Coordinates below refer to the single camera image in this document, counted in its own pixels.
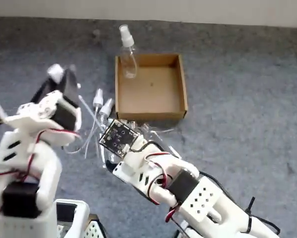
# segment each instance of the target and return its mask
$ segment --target red wire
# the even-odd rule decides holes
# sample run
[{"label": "red wire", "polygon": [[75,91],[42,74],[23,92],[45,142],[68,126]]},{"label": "red wire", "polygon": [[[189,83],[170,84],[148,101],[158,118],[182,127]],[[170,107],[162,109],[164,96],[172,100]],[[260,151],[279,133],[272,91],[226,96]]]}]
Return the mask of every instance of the red wire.
[{"label": "red wire", "polygon": [[2,173],[0,173],[0,176],[9,175],[9,174],[13,174],[13,173],[18,173],[18,171],[17,170],[11,170],[11,171],[2,172]]},{"label": "red wire", "polygon": [[165,222],[166,223],[169,222],[169,220],[172,218],[172,216],[174,215],[174,213],[177,211],[177,208],[178,207],[179,207],[179,205],[176,205],[175,207],[169,209],[169,212],[168,212],[168,214],[165,217]]},{"label": "red wire", "polygon": [[[74,134],[76,136],[78,135],[76,132],[70,131],[70,130],[49,128],[49,129],[43,130],[43,131],[38,133],[38,135],[36,137],[36,140],[35,140],[35,144],[39,143],[41,135],[47,130],[72,133],[72,134]],[[0,176],[13,174],[13,173],[18,173],[18,178],[21,179],[22,182],[24,182],[27,179],[28,176],[31,176],[31,177],[35,178],[36,180],[39,180],[39,178],[37,176],[34,176],[34,175],[30,174],[30,168],[31,168],[31,165],[33,163],[34,158],[35,158],[35,154],[31,154],[30,158],[29,158],[29,161],[28,161],[28,165],[27,165],[27,171],[25,172],[25,174],[21,175],[21,172],[19,170],[11,170],[11,171],[0,173]]]},{"label": "red wire", "polygon": [[[158,156],[158,155],[169,155],[168,152],[157,152],[157,153],[152,153],[152,154],[149,154],[148,156],[146,156],[146,159],[151,157],[151,156]],[[152,163],[154,163],[156,166],[158,166],[161,170],[162,170],[162,176],[163,176],[163,182],[162,182],[162,187],[165,188],[166,187],[166,183],[167,183],[167,174],[165,172],[165,170],[163,169],[163,167],[157,163],[157,162],[153,162],[151,161]],[[149,199],[152,201],[152,203],[154,203],[155,205],[159,205],[159,203],[157,201],[155,201],[154,199],[152,199],[150,196],[149,196],[149,193],[150,193],[150,189],[152,187],[152,185],[154,184],[154,182],[158,179],[159,176],[161,175],[158,175],[155,179],[153,179],[149,186],[148,186],[148,197]]]}]

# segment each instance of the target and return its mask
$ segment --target circuit board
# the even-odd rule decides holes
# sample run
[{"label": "circuit board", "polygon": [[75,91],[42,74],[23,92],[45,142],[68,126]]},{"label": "circuit board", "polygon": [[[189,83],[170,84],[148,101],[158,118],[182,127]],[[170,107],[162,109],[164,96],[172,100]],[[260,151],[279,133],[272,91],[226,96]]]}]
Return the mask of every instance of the circuit board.
[{"label": "circuit board", "polygon": [[123,159],[126,154],[123,149],[127,145],[131,147],[138,136],[139,134],[127,125],[114,120],[101,136],[99,144]]}]

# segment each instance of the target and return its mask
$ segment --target open cardboard box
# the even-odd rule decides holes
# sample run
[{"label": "open cardboard box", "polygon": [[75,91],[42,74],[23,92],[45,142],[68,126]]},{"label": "open cardboard box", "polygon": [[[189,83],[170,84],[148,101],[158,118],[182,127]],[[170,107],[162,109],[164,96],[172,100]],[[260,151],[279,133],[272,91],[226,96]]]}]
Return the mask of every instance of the open cardboard box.
[{"label": "open cardboard box", "polygon": [[128,120],[182,119],[187,96],[181,55],[138,55],[138,74],[123,76],[120,58],[115,59],[115,110]]}]

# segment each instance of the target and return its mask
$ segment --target white spray nozzle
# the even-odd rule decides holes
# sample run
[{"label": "white spray nozzle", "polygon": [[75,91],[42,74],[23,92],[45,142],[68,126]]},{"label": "white spray nozzle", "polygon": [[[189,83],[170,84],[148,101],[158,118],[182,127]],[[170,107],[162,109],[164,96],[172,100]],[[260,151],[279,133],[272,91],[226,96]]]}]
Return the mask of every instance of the white spray nozzle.
[{"label": "white spray nozzle", "polygon": [[101,88],[97,89],[92,104],[95,108],[101,108],[103,106],[103,91]]},{"label": "white spray nozzle", "polygon": [[114,105],[114,100],[112,98],[108,99],[108,101],[106,101],[105,104],[103,105],[103,107],[101,108],[100,115],[108,118],[111,114],[113,105]]},{"label": "white spray nozzle", "polygon": [[122,25],[119,27],[121,33],[121,40],[124,47],[131,47],[134,45],[133,37],[130,33],[129,27],[127,25]]},{"label": "white spray nozzle", "polygon": [[57,63],[47,69],[48,76],[57,84],[59,84],[63,78],[64,72],[64,69]]}]

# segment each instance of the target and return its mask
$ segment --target white robotic arm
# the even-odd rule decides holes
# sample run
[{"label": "white robotic arm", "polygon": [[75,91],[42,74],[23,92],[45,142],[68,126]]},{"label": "white robotic arm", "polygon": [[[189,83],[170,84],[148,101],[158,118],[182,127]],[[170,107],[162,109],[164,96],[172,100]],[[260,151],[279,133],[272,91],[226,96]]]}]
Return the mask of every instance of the white robotic arm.
[{"label": "white robotic arm", "polygon": [[[62,164],[51,146],[72,143],[81,127],[74,71],[53,65],[30,103],[15,116],[5,117],[2,111],[0,119],[14,131],[0,142],[0,238],[88,237],[89,206],[54,201]],[[58,224],[67,232],[61,233]]]},{"label": "white robotic arm", "polygon": [[180,213],[195,232],[204,238],[278,238],[258,218],[243,211],[207,176],[199,178],[192,164],[164,152],[156,142],[115,120],[100,138],[100,144],[122,160],[107,162],[113,175],[131,184],[154,204],[167,203],[166,216]]}]

